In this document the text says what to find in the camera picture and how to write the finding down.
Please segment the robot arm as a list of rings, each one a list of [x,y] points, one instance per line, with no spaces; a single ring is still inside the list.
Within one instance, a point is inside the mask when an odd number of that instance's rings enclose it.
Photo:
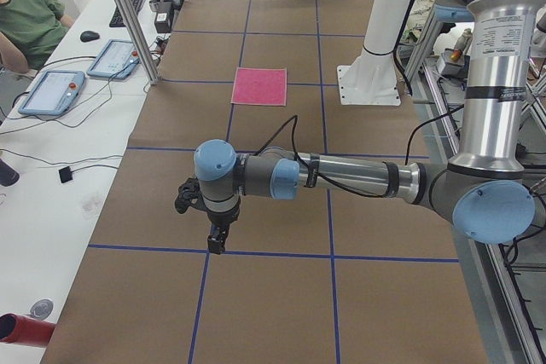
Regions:
[[[195,177],[179,189],[176,207],[207,214],[210,252],[224,251],[242,196],[293,199],[299,187],[400,198],[435,211],[459,233],[486,244],[527,230],[535,201],[522,184],[524,169],[515,150],[531,38],[545,0],[437,1],[463,7],[474,18],[461,139],[447,165],[395,165],[269,146],[238,154],[228,142],[204,142],[195,151]]]

